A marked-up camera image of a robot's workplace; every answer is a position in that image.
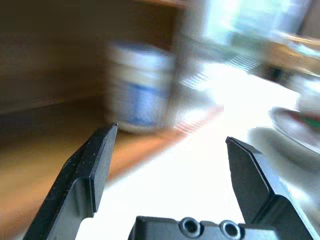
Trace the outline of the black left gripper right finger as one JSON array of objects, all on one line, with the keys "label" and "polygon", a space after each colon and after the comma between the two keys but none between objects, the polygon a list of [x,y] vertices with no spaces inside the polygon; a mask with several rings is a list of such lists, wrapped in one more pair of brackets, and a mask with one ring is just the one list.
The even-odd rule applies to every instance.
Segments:
[{"label": "black left gripper right finger", "polygon": [[265,155],[234,137],[225,142],[232,188],[245,223],[270,227],[276,240],[320,240]]}]

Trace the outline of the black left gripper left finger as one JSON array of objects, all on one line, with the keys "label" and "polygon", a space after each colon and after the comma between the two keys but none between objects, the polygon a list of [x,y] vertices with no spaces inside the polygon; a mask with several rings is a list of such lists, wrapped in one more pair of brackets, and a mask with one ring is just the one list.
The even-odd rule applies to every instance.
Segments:
[{"label": "black left gripper left finger", "polygon": [[22,240],[75,240],[98,211],[118,125],[98,128],[65,162]]}]

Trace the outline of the silver metal bowl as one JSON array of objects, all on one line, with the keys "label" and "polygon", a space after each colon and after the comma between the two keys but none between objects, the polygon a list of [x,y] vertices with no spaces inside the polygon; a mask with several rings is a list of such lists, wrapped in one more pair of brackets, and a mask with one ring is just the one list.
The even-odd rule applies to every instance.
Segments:
[{"label": "silver metal bowl", "polygon": [[281,153],[306,170],[320,172],[320,122],[283,107],[274,107],[268,114]]}]

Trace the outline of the wooden cabinet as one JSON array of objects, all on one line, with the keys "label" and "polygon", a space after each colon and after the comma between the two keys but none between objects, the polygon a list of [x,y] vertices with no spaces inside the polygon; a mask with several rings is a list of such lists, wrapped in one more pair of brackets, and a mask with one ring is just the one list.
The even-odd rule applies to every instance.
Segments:
[{"label": "wooden cabinet", "polygon": [[191,0],[0,0],[0,240],[21,239],[104,124],[107,44],[172,50]]}]

